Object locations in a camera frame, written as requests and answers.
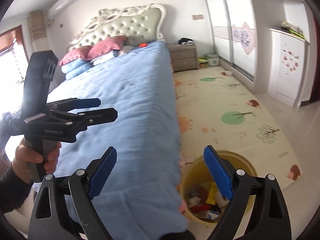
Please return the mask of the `left forearm dark sleeve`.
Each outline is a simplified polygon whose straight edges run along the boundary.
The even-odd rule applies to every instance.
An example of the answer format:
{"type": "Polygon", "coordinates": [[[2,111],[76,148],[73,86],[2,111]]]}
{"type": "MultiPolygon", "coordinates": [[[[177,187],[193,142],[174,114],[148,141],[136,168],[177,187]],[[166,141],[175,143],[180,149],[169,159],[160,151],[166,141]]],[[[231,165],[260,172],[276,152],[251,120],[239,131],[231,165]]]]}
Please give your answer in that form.
{"type": "Polygon", "coordinates": [[[24,182],[14,172],[12,165],[6,171],[0,182],[0,205],[2,213],[9,213],[19,209],[29,196],[33,181],[24,182]]]}

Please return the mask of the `person's left hand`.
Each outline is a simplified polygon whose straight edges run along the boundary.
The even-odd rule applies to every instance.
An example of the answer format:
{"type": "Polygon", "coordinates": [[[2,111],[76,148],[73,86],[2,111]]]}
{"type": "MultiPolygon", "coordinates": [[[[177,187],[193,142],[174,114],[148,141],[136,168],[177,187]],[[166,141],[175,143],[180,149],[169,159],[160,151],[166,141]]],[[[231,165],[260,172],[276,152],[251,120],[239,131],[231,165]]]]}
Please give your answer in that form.
{"type": "MultiPolygon", "coordinates": [[[[46,174],[54,173],[60,156],[61,142],[57,142],[54,150],[48,153],[47,162],[44,164],[46,174]]],[[[15,151],[15,157],[11,163],[15,174],[25,183],[31,183],[30,164],[41,164],[43,156],[25,145],[21,140],[15,151]]]]}

